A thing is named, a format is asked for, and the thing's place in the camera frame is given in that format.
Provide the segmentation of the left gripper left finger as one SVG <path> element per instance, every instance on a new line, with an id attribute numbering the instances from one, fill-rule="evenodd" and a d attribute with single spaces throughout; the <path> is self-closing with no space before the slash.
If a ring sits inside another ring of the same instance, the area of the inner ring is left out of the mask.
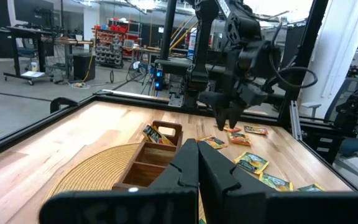
<path id="1" fill-rule="evenodd" d="M 68 191 L 40 209 L 39 222 L 196 223 L 198 143 L 187 139 L 162 174 L 146 189 Z"/>

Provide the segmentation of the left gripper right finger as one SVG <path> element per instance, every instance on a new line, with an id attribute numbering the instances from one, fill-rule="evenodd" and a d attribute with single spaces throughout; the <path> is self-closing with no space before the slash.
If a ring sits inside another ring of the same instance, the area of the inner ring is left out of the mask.
<path id="1" fill-rule="evenodd" d="M 205 142 L 198 149 L 208 223 L 358 224 L 358 192 L 279 192 Z"/>

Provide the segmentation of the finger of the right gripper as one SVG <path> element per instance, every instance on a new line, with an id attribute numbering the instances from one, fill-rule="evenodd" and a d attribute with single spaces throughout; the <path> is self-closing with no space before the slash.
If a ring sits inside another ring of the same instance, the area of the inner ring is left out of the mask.
<path id="1" fill-rule="evenodd" d="M 229 127 L 230 128 L 235 127 L 235 125 L 237 124 L 237 122 L 238 122 L 238 120 L 241 117 L 241 114 L 243 112 L 244 112 L 244 106 L 243 105 L 233 104 L 229 108 L 228 120 L 229 120 Z"/>
<path id="2" fill-rule="evenodd" d="M 214 109 L 214 115 L 216 118 L 216 124 L 219 130 L 223 130 L 226 125 L 227 109 L 217 107 Z"/>

